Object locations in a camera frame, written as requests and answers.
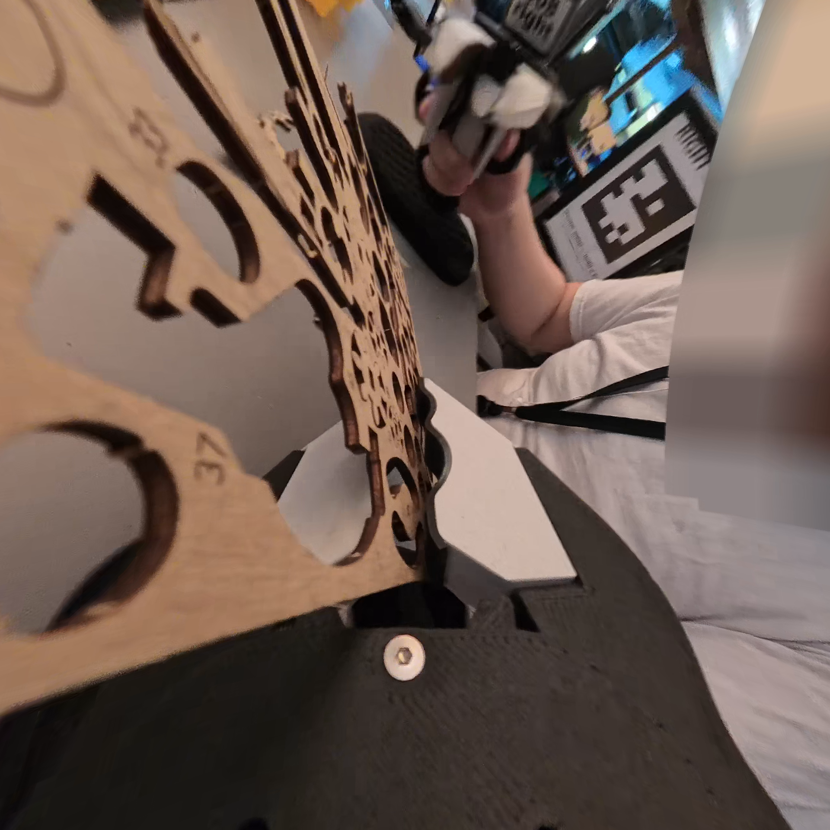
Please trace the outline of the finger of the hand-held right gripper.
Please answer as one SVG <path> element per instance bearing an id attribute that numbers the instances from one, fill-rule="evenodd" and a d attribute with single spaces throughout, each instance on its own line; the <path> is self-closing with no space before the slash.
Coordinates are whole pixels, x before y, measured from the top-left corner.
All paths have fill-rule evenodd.
<path id="1" fill-rule="evenodd" d="M 495 41 L 487 31 L 466 18 L 446 18 L 432 31 L 431 70 L 440 74 L 471 47 L 492 47 Z"/>
<path id="2" fill-rule="evenodd" d="M 504 81 L 481 74 L 472 87 L 472 115 L 495 128 L 532 128 L 565 105 L 559 85 L 531 68 L 518 68 Z"/>

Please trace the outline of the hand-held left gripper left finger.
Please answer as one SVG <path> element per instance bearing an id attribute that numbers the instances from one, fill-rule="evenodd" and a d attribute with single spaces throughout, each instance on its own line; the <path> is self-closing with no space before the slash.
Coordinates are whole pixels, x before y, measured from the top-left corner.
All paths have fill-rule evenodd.
<path id="1" fill-rule="evenodd" d="M 372 513 L 367 456 L 347 449 L 341 421 L 304 448 L 278 505 L 297 540 L 323 564 L 345 562 L 357 550 Z"/>

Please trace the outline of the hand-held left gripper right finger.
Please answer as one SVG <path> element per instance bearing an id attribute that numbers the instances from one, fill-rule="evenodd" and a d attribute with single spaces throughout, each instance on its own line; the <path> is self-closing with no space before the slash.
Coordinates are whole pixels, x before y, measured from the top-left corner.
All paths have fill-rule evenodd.
<path id="1" fill-rule="evenodd" d="M 425 506 L 437 579 L 467 611 L 578 575 L 512 443 L 431 379 L 421 382 Z"/>

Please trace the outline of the laser-cut wooden parts sheet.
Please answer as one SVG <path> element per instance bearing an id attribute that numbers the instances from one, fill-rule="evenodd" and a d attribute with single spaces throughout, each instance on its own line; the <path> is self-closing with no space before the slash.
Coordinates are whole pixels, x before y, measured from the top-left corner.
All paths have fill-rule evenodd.
<path id="1" fill-rule="evenodd" d="M 2 442 L 98 440 L 144 492 L 136 560 L 57 632 L 2 631 L 2 715 L 177 652 L 417 579 L 431 474 L 407 287 L 344 84 L 345 118 L 294 2 L 257 2 L 304 152 L 285 152 L 197 35 L 144 2 L 154 45 L 238 178 L 180 130 L 89 2 L 2 2 Z M 329 351 L 370 512 L 337 565 L 296 538 L 220 430 L 47 358 L 22 321 L 40 266 L 93 207 L 147 255 L 139 309 L 248 321 L 297 287 Z"/>

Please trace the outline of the person's right forearm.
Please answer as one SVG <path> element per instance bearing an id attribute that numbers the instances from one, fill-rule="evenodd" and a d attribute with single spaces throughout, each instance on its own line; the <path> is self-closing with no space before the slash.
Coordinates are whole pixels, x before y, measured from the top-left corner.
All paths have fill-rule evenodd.
<path id="1" fill-rule="evenodd" d="M 470 216 L 484 296 L 506 334 L 532 354 L 575 343 L 570 315 L 578 285 L 545 251 L 526 192 L 499 210 Z"/>

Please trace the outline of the person's right hand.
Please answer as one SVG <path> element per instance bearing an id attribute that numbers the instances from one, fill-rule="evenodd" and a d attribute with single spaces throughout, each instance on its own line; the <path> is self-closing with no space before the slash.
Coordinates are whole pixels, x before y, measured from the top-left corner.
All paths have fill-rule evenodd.
<path id="1" fill-rule="evenodd" d="M 482 224 L 512 213 L 514 206 L 527 206 L 532 158 L 524 153 L 524 135 L 517 131 L 505 134 L 494 155 L 498 162 L 515 160 L 508 172 L 482 172 L 474 175 L 474 168 L 454 146 L 450 136 L 441 131 L 431 140 L 429 150 L 421 161 L 421 171 L 427 185 L 443 198 L 455 199 L 461 213 L 472 223 Z"/>

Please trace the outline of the framed square-code sign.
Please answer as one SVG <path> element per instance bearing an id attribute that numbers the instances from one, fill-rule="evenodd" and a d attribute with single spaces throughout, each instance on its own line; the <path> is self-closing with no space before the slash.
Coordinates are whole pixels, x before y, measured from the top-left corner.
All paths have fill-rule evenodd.
<path id="1" fill-rule="evenodd" d="M 684 95 L 539 212 L 568 280 L 629 278 L 689 243 L 716 140 L 716 123 Z"/>

